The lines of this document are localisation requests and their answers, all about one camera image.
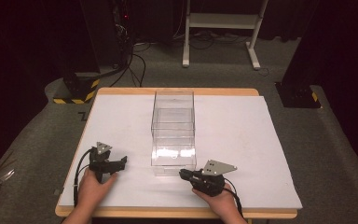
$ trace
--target metal stand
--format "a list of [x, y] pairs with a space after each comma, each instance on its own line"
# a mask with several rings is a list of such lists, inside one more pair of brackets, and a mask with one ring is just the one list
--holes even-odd
[[183, 51], [183, 67], [190, 66], [189, 35], [190, 27], [205, 28], [228, 28], [228, 29], [249, 29], [254, 30], [250, 42], [246, 42], [246, 49], [249, 52], [254, 70], [260, 69], [260, 63], [255, 55], [255, 41], [263, 21], [264, 12], [269, 0], [263, 0], [258, 15], [238, 15], [238, 14], [212, 14], [212, 13], [191, 13], [190, 0], [187, 0], [186, 9], [186, 33]]

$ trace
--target human hand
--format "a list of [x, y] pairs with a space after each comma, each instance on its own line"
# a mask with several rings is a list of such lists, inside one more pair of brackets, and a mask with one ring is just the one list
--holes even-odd
[[192, 189], [201, 199], [203, 199], [226, 224], [246, 223], [245, 219], [238, 212], [237, 205], [231, 193], [223, 190], [219, 195], [211, 197], [199, 190]]
[[64, 224], [86, 224], [89, 223], [92, 212], [109, 192], [117, 179], [117, 173], [112, 174], [109, 179], [101, 184], [95, 173], [87, 168], [81, 178], [77, 195], [77, 207], [69, 214]]
[[87, 206], [93, 210], [109, 192], [116, 180], [117, 173], [114, 173], [105, 183], [101, 184], [98, 182], [95, 173], [87, 168], [80, 181], [77, 205]]

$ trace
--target black cable bundle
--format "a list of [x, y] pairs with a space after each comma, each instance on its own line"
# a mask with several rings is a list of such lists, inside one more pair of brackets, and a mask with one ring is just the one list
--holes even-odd
[[235, 199], [235, 203], [237, 204], [237, 209], [238, 209], [238, 212], [241, 214], [241, 216], [243, 217], [243, 213], [242, 213], [242, 205], [241, 205], [241, 201], [240, 201], [240, 198], [238, 197], [237, 193], [233, 192], [232, 190], [230, 189], [226, 189], [226, 188], [223, 188], [223, 190], [225, 191], [228, 191], [232, 194], [232, 196], [234, 197]]
[[79, 178], [79, 173], [80, 173], [80, 165], [83, 162], [84, 158], [87, 156], [87, 154], [89, 154], [92, 151], [92, 148], [87, 150], [86, 153], [83, 154], [83, 156], [81, 157], [79, 164], [77, 165], [77, 169], [76, 169], [76, 173], [75, 173], [75, 181], [74, 181], [74, 207], [77, 206], [77, 183], [78, 183], [78, 178]]

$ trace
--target white paper sheet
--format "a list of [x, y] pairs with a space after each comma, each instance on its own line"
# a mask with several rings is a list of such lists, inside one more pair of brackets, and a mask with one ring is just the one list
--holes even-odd
[[[236, 165], [224, 177], [235, 185], [243, 208], [302, 208], [264, 97], [194, 97], [197, 170], [208, 159]], [[113, 147], [110, 161], [128, 156], [128, 162], [101, 206], [208, 206], [180, 176], [154, 176], [153, 103], [154, 95], [97, 95], [59, 205], [73, 205], [77, 164], [103, 142]], [[86, 157], [83, 165], [88, 163]]]

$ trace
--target transparent acrylic container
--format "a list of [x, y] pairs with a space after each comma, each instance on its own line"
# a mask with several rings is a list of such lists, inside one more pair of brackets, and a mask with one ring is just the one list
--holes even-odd
[[156, 91], [151, 131], [155, 175], [196, 168], [193, 91]]

